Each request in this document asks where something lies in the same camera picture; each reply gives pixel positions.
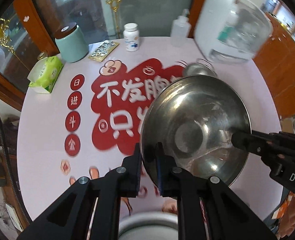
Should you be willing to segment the white marble plate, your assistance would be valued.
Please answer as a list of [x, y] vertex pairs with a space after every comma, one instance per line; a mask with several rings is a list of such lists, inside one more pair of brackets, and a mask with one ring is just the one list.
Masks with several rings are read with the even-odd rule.
[[177, 215], [167, 212], [142, 212], [119, 223], [118, 239], [178, 239]]

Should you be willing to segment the steel bowl pink outside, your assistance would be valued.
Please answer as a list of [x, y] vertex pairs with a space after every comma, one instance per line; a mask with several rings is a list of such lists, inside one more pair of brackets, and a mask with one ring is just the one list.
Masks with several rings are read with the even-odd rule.
[[235, 90], [206, 75], [178, 79], [161, 91], [145, 115], [140, 137], [145, 170], [157, 184], [154, 148], [160, 142], [177, 166], [231, 185], [249, 155], [233, 146], [231, 137], [237, 131], [250, 132], [251, 124]]

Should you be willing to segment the brown wooden cupboard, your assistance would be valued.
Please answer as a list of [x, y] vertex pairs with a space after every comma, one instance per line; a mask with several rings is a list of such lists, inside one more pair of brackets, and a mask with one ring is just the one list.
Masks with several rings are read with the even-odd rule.
[[271, 93], [278, 115], [295, 114], [295, 41], [291, 34], [271, 14], [273, 32], [253, 61]]

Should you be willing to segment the small steel bowl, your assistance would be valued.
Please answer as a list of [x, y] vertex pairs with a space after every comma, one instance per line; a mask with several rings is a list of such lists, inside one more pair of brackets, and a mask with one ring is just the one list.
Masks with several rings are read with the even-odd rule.
[[212, 77], [218, 77], [212, 64], [205, 59], [197, 59], [196, 62], [192, 62], [186, 65], [183, 70], [183, 76], [192, 75], [206, 75]]

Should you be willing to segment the white sterilizer appliance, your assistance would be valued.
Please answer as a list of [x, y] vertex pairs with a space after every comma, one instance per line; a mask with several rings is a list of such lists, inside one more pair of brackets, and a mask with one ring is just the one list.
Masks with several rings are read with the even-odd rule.
[[205, 0], [194, 40], [208, 61], [241, 63], [254, 58], [272, 32], [268, 17], [250, 0]]

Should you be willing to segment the translucent squeeze bottle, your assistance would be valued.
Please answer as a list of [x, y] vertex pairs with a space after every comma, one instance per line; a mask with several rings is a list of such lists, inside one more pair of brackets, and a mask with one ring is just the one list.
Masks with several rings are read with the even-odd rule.
[[188, 16], [189, 10], [184, 9], [182, 14], [172, 22], [170, 42], [174, 47], [182, 46], [189, 35], [191, 24], [189, 23]]

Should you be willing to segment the green tissue pack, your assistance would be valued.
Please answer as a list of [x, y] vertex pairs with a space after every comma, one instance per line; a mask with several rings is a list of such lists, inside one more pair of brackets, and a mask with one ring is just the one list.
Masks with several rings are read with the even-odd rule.
[[27, 79], [29, 88], [40, 94], [51, 94], [64, 64], [57, 56], [37, 61]]

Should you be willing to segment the foil blister pack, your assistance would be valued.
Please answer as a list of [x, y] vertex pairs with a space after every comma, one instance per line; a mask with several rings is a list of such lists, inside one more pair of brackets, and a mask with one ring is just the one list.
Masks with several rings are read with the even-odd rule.
[[119, 46], [118, 42], [105, 40], [98, 48], [96, 48], [89, 56], [90, 59], [103, 62], [104, 59]]

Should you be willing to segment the mint green canister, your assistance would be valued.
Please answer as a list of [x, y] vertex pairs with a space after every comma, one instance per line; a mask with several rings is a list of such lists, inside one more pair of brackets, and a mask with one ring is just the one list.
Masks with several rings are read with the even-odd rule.
[[60, 27], [55, 32], [55, 43], [65, 62], [74, 63], [83, 59], [89, 52], [88, 43], [76, 22]]

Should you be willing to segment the white pill bottle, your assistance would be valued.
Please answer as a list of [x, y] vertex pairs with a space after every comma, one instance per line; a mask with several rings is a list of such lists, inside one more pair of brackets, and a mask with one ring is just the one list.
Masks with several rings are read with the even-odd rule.
[[124, 25], [123, 37], [127, 51], [134, 52], [139, 49], [139, 30], [136, 23], [127, 23]]

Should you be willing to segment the wooden glass cabinet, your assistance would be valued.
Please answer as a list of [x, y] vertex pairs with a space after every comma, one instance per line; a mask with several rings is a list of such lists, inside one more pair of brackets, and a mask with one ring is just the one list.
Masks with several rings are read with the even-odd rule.
[[0, 0], [0, 100], [21, 110], [27, 76], [41, 53], [55, 55], [55, 32], [75, 22], [87, 43], [121, 38], [135, 22], [142, 36], [169, 36], [192, 0]]

